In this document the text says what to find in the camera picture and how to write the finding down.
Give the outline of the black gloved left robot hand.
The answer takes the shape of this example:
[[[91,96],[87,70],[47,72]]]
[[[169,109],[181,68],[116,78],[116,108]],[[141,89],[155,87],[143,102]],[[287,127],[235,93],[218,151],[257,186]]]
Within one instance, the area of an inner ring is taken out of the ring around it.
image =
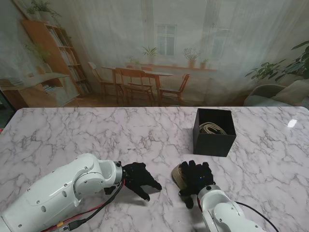
[[[162,186],[146,170],[145,163],[134,162],[122,168],[124,185],[147,202],[150,201],[150,196],[142,189],[142,186],[151,186],[159,191],[162,190]]]

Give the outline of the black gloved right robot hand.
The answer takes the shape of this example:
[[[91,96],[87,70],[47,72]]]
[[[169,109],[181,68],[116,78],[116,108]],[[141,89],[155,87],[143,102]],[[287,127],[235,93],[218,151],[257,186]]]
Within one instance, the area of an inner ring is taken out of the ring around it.
[[[184,187],[180,187],[179,195],[186,207],[192,209],[194,202],[191,196],[198,195],[206,186],[215,185],[213,174],[207,162],[196,164],[193,160],[180,164],[180,171]]]

